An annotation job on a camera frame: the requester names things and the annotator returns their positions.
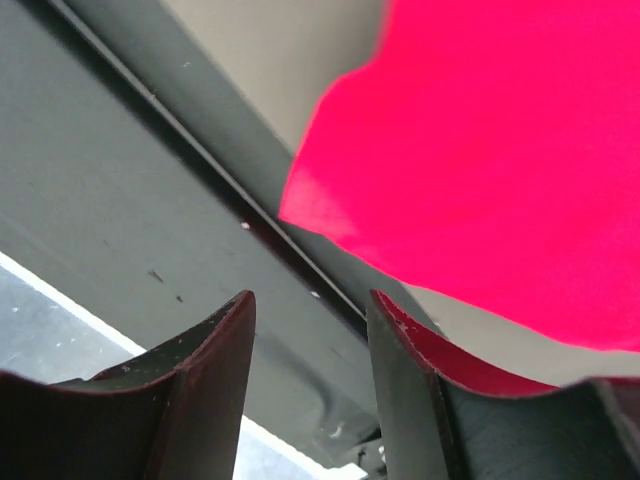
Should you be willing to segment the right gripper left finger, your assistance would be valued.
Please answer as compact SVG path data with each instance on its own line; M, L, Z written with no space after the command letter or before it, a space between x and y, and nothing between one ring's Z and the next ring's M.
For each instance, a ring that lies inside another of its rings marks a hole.
M229 479L256 326L243 291L207 319L94 377L1 375L5 479Z

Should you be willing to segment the red t shirt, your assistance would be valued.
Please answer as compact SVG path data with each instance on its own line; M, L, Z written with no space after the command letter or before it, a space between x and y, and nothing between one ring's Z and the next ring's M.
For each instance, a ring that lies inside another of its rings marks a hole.
M550 339L639 348L639 5L392 1L280 218Z

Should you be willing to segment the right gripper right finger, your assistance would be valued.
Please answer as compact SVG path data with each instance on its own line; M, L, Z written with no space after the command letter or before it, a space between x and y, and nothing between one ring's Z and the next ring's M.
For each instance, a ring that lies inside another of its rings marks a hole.
M635 479L639 382L565 387L491 365L421 325L387 295L367 309L392 479Z

